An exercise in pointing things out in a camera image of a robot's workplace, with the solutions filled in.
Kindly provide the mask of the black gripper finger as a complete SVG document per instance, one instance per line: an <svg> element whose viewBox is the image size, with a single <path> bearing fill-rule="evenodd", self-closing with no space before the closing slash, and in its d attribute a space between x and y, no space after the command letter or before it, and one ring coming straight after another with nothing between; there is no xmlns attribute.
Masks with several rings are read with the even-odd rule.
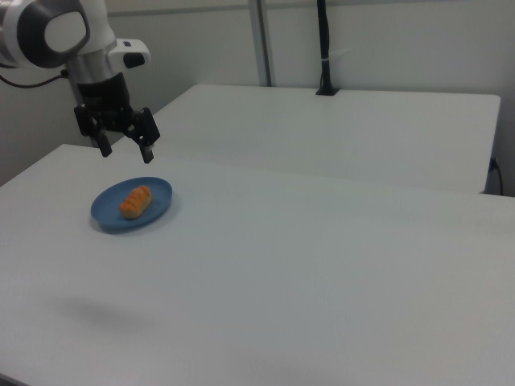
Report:
<svg viewBox="0 0 515 386"><path fill-rule="evenodd" d="M131 113L126 136L138 145L142 160L149 164L154 159L153 147L160 138L160 132L148 108Z"/></svg>
<svg viewBox="0 0 515 386"><path fill-rule="evenodd" d="M80 133L90 139L92 145L99 149L104 158L109 157L112 154L112 148L103 122L100 119L96 119L85 105L76 106L74 113Z"/></svg>

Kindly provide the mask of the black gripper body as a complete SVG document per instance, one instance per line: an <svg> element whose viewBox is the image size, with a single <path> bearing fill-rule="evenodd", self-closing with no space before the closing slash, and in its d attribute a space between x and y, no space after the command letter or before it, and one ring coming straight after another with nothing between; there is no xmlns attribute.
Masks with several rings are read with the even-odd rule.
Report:
<svg viewBox="0 0 515 386"><path fill-rule="evenodd" d="M97 83L78 84L77 87L82 98L80 105L85 105L96 119L100 119L106 130L127 131L133 109L123 74Z"/></svg>

